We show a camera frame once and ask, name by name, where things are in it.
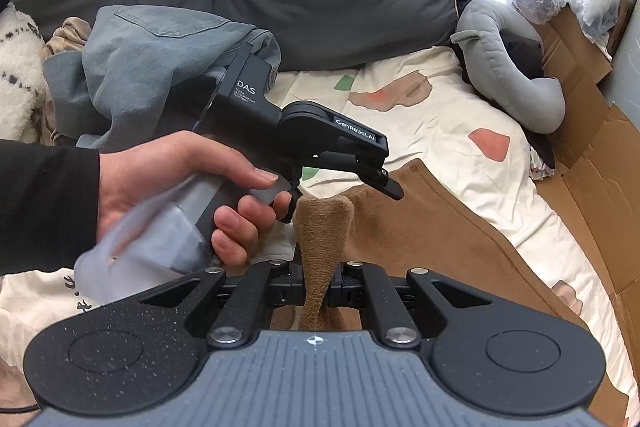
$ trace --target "silver bolt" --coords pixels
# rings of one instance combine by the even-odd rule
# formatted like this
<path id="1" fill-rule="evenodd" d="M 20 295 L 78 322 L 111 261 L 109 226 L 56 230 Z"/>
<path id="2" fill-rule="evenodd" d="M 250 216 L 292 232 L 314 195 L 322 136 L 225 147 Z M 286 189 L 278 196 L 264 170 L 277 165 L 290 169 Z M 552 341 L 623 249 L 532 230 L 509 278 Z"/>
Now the silver bolt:
<path id="1" fill-rule="evenodd" d="M 233 344 L 242 338 L 242 331 L 233 326 L 221 326 L 211 332 L 211 339 L 220 344 Z"/>
<path id="2" fill-rule="evenodd" d="M 418 333 L 411 328 L 391 328 L 386 332 L 386 338 L 394 344 L 408 344 L 414 342 L 418 338 Z"/>

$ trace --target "hand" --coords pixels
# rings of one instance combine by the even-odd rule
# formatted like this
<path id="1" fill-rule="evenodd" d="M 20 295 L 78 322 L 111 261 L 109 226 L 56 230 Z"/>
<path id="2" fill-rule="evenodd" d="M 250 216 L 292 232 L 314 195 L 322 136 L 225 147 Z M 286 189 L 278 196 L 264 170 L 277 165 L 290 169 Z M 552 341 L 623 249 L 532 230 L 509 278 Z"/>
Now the hand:
<path id="1" fill-rule="evenodd" d="M 100 155 L 97 240 L 131 208 L 175 187 L 196 172 L 219 174 L 248 189 L 268 189 L 276 175 L 255 168 L 241 153 L 189 131 L 170 134 L 122 152 Z M 220 207 L 211 243 L 225 264 L 242 264 L 254 253 L 258 239 L 273 229 L 289 210 L 291 195 L 276 195 L 273 208 L 252 196 L 238 211 Z"/>

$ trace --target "white fur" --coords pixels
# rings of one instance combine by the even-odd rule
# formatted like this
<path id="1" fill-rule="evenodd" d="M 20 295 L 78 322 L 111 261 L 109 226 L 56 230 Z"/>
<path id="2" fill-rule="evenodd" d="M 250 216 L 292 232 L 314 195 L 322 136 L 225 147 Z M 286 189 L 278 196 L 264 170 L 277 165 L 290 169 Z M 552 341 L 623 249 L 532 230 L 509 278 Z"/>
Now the white fur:
<path id="1" fill-rule="evenodd" d="M 38 140 L 37 113 L 44 105 L 46 87 L 40 61 L 43 46 L 30 16 L 12 4 L 0 13 L 0 138 Z"/>

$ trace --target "cardboard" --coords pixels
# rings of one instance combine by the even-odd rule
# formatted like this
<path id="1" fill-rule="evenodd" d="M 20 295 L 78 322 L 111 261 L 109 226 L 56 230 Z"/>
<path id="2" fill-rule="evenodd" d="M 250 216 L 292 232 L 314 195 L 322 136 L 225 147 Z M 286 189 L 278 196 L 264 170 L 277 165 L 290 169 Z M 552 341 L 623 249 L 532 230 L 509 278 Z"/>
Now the cardboard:
<path id="1" fill-rule="evenodd" d="M 566 116 L 550 136 L 558 169 L 537 182 L 591 261 L 609 295 L 638 381 L 640 344 L 640 131 L 597 84 L 611 71 L 604 54 L 564 8 L 536 27 L 545 74 L 562 84 Z"/>

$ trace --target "jeans pocket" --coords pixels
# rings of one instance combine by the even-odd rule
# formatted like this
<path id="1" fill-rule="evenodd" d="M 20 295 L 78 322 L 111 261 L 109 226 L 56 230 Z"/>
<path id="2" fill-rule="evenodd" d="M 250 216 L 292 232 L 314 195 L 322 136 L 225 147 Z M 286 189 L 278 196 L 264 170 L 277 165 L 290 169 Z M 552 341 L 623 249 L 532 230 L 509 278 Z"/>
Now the jeans pocket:
<path id="1" fill-rule="evenodd" d="M 215 14 L 171 6 L 121 6 L 115 15 L 156 37 L 187 37 L 229 22 Z"/>

